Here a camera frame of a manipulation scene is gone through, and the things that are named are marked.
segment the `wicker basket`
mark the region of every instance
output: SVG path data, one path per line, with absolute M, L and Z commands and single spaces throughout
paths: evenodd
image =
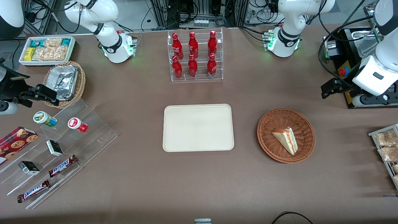
M 86 84 L 86 75 L 84 74 L 82 67 L 74 61 L 63 62 L 59 65 L 56 65 L 56 67 L 67 66 L 67 65 L 73 65 L 79 69 L 79 73 L 78 73 L 77 81 L 76 81 L 76 87 L 75 87 L 75 90 L 73 93 L 74 96 L 73 96 L 72 100 L 70 100 L 70 101 L 60 101 L 58 106 L 54 106 L 51 103 L 44 102 L 47 106 L 63 109 L 67 105 L 71 104 L 72 102 L 79 100 L 83 95 L 84 85 Z M 47 72 L 47 75 L 44 78 L 44 82 L 43 82 L 44 85 L 46 85 L 46 83 L 47 83 L 47 78 L 49 77 L 49 73 L 50 73 L 50 71 Z
M 291 155 L 273 136 L 278 128 L 291 127 L 297 146 L 295 155 Z M 310 122 L 300 113 L 278 108 L 265 113 L 257 126 L 257 138 L 263 150 L 273 159 L 282 163 L 298 163 L 308 158 L 315 147 L 315 133 Z

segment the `brown tablecloth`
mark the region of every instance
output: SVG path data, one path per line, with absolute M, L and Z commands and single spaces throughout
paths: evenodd
M 224 80 L 215 83 L 170 81 L 166 31 L 144 33 L 137 57 L 122 64 L 104 57 L 95 36 L 75 36 L 73 60 L 87 78 L 83 98 L 120 136 L 33 210 L 0 185 L 0 223 L 262 224 L 283 211 L 315 223 L 396 223 L 398 198 L 382 197 L 396 190 L 367 133 L 398 123 L 398 109 L 348 110 L 341 94 L 321 98 L 331 76 L 317 60 L 320 26 L 306 27 L 289 58 L 264 52 L 240 29 L 223 31 Z M 48 69 L 19 72 L 36 85 Z M 166 106 L 218 103 L 232 107 L 231 151 L 162 149 Z M 315 150 L 301 163 L 276 162 L 257 142 L 260 117 L 278 107 L 299 111 L 314 127 Z M 38 110 L 58 111 L 42 102 L 20 107 L 0 116 L 0 136 L 16 126 L 38 128 Z

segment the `aluminum foil container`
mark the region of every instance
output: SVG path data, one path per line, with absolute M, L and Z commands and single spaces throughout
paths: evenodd
M 79 69 L 73 65 L 54 67 L 50 70 L 46 86 L 57 92 L 58 100 L 72 100 L 78 73 Z

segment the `sandwich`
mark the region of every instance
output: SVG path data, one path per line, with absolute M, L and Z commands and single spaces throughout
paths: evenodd
M 297 142 L 292 128 L 275 129 L 272 134 L 285 147 L 285 149 L 292 155 L 295 155 L 297 150 Z

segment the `coca-cola bottle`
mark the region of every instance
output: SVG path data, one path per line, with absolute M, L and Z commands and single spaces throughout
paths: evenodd
M 172 60 L 173 60 L 172 67 L 173 67 L 174 76 L 176 77 L 176 79 L 182 79 L 181 63 L 178 61 L 178 58 L 175 55 L 173 55 Z
M 189 67 L 189 75 L 192 78 L 195 78 L 198 72 L 198 63 L 195 60 L 194 54 L 189 55 L 188 67 Z
M 178 35 L 176 33 L 173 33 L 172 37 L 174 55 L 177 56 L 179 60 L 182 60 L 184 58 L 184 53 L 182 53 L 182 44 L 179 41 Z
M 211 54 L 216 55 L 217 53 L 217 39 L 216 39 L 216 32 L 214 30 L 210 31 L 210 39 L 207 43 L 208 47 L 208 55 L 210 57 Z
M 198 41 L 195 38 L 195 32 L 189 33 L 189 53 L 195 56 L 195 59 L 199 57 Z
M 214 78 L 216 76 L 216 66 L 217 62 L 215 61 L 214 54 L 209 56 L 209 61 L 207 62 L 207 76 L 209 78 Z

